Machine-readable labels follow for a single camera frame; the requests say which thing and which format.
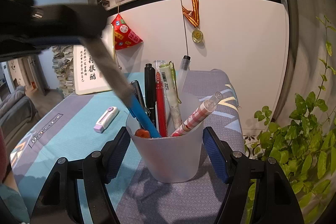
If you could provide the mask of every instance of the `green plant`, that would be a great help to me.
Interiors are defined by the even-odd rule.
[[[258,110],[254,118],[258,121],[264,121],[268,125],[268,130],[261,131],[257,141],[251,143],[257,158],[266,160],[268,157],[275,158],[280,164],[283,172],[288,178],[292,189],[299,198],[300,208],[308,205],[313,196],[316,196],[319,203],[305,216],[305,223],[309,223],[316,218],[326,204],[323,202],[330,191],[330,180],[324,179],[327,172],[333,174],[336,169],[336,129],[323,133],[322,127],[326,122],[331,121],[335,109],[327,113],[328,106],[323,99],[319,99],[321,91],[325,91],[324,82],[327,70],[331,70],[334,75],[336,71],[328,65],[328,56],[332,56],[332,46],[328,41],[328,29],[336,32],[331,26],[329,19],[324,16],[324,20],[317,17],[325,27],[325,46],[327,57],[320,59],[325,66],[324,74],[321,75],[322,83],[319,86],[319,93],[316,96],[312,91],[306,99],[298,93],[295,94],[296,109],[290,114],[291,122],[289,125],[280,127],[275,122],[270,121],[272,111],[268,106]],[[327,114],[327,118],[318,122],[316,116],[312,113],[314,108],[318,107]],[[248,192],[246,223],[249,223],[253,208],[256,182],[251,181]]]

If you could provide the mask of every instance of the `purple eraser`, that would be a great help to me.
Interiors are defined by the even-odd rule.
[[[102,133],[104,131],[104,127],[103,126],[97,126],[97,125],[95,125],[93,127],[93,129],[94,129],[95,132],[98,132],[98,133]]]

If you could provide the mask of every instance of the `red pen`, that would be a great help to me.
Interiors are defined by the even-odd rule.
[[[166,107],[164,88],[159,72],[159,65],[165,64],[165,61],[156,60],[153,62],[156,71],[156,108],[157,108],[157,121],[159,124],[159,133],[162,137],[167,137],[167,122],[166,122]]]

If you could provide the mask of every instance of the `stack of papers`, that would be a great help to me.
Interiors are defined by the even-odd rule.
[[[65,97],[75,91],[74,87],[74,48],[73,46],[52,46],[53,69]]]

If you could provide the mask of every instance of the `gray sofa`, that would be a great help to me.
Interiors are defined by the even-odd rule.
[[[19,86],[0,103],[0,127],[2,129],[7,158],[23,136],[40,120],[33,102]]]

